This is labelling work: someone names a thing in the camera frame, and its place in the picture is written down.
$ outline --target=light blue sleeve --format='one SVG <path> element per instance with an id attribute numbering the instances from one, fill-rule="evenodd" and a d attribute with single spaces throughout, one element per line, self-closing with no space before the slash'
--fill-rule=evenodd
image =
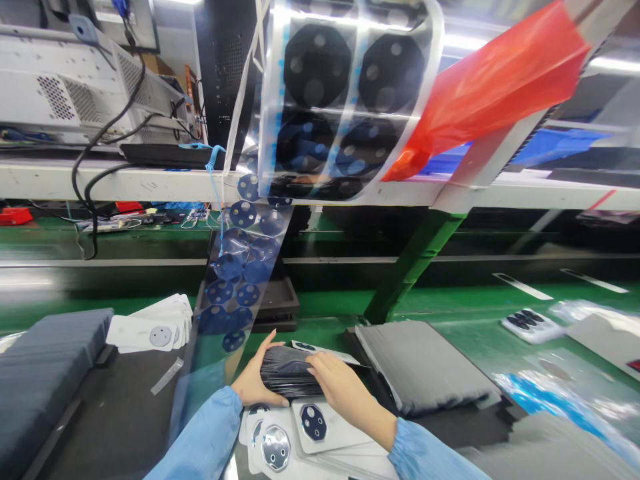
<path id="1" fill-rule="evenodd" d="M 231 387 L 200 407 L 145 480 L 218 479 L 240 429 L 242 402 Z"/>
<path id="2" fill-rule="evenodd" d="M 428 430 L 401 418 L 389 460 L 400 480 L 491 480 Z"/>

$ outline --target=hand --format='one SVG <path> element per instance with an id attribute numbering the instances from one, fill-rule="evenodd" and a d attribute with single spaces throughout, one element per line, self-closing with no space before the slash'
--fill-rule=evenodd
<path id="1" fill-rule="evenodd" d="M 274 337 L 275 329 L 264 339 L 260 344 L 260 348 L 258 348 L 258 352 L 249 360 L 249 363 L 240 376 L 236 378 L 235 382 L 231 384 L 231 388 L 238 394 L 238 397 L 242 400 L 242 404 L 246 407 L 256 403 L 270 403 L 283 407 L 289 406 L 286 398 L 268 390 L 265 384 L 262 383 L 262 378 L 260 378 L 260 367 L 262 366 L 262 360 L 265 358 L 265 352 L 271 347 L 278 347 L 285 344 L 284 342 L 272 343 L 271 340 L 273 340 Z"/>
<path id="2" fill-rule="evenodd" d="M 352 368 L 328 352 L 307 357 L 307 362 L 331 408 L 390 452 L 397 418 L 376 402 Z"/>

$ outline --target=green metal post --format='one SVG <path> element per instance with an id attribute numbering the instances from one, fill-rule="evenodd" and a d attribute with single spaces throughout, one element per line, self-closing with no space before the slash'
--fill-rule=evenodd
<path id="1" fill-rule="evenodd" d="M 369 322 L 380 324 L 391 319 L 398 302 L 411 290 L 413 284 L 465 218 L 467 218 L 466 213 L 428 210 L 424 220 L 395 262 L 393 273 L 378 287 L 369 302 L 365 310 L 365 318 Z"/>

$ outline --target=worker's left hand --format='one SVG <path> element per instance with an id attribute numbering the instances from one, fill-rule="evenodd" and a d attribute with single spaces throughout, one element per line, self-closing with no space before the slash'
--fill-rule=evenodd
<path id="1" fill-rule="evenodd" d="M 249 360 L 246 368 L 240 376 L 236 378 L 235 382 L 231 384 L 231 388 L 238 394 L 238 397 L 242 400 L 242 404 L 246 407 L 256 403 L 270 403 L 272 405 L 282 405 L 283 407 L 289 406 L 286 398 L 268 390 L 265 384 L 262 383 L 262 378 L 260 378 L 260 367 L 262 366 L 262 360 L 265 358 L 265 352 L 271 347 L 285 344 L 284 342 L 272 343 L 271 340 L 273 340 L 274 337 L 275 329 L 260 344 L 258 352 Z"/>

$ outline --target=red plastic bag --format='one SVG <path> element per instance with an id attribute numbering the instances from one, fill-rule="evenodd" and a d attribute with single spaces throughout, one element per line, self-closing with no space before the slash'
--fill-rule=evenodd
<path id="1" fill-rule="evenodd" d="M 382 181 L 571 98 L 591 46 L 557 0 L 438 74 L 425 112 Z"/>

